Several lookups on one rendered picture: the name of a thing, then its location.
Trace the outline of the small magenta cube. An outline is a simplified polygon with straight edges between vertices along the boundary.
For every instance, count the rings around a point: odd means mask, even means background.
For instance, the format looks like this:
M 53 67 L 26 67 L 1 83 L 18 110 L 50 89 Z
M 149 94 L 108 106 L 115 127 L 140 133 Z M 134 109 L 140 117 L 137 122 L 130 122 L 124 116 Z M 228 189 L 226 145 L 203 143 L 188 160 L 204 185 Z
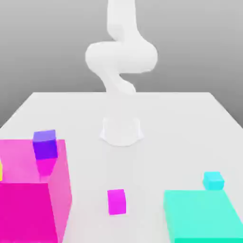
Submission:
M 124 189 L 107 191 L 109 215 L 126 214 L 126 197 Z

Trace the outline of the small purple cube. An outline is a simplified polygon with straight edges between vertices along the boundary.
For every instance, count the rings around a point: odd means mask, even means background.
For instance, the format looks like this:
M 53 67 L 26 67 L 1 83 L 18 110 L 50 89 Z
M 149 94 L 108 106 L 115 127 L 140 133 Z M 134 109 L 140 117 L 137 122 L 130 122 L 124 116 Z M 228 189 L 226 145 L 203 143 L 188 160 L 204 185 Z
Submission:
M 57 158 L 56 131 L 34 132 L 33 148 L 37 160 Z

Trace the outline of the small cyan cube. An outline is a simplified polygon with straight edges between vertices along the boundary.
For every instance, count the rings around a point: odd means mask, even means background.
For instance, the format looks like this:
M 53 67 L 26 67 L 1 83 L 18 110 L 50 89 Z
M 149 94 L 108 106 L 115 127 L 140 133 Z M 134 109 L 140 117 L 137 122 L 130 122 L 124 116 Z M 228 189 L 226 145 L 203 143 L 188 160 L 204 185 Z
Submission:
M 218 171 L 208 171 L 204 173 L 203 185 L 206 190 L 223 190 L 224 179 Z

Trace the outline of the large turquoise box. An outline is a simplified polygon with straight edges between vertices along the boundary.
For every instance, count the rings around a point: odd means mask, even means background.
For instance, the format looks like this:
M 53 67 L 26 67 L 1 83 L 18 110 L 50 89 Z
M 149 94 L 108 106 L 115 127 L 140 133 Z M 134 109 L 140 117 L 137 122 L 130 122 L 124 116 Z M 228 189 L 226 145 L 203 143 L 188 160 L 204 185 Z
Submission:
M 170 243 L 243 243 L 243 223 L 223 190 L 166 190 Z

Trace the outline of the large pink box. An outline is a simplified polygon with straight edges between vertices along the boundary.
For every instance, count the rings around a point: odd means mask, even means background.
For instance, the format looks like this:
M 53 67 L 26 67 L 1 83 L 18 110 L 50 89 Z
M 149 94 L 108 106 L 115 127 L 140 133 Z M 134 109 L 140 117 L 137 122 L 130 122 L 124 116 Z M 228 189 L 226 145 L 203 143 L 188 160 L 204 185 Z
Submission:
M 32 140 L 0 140 L 0 243 L 62 243 L 72 205 L 64 140 L 36 160 Z

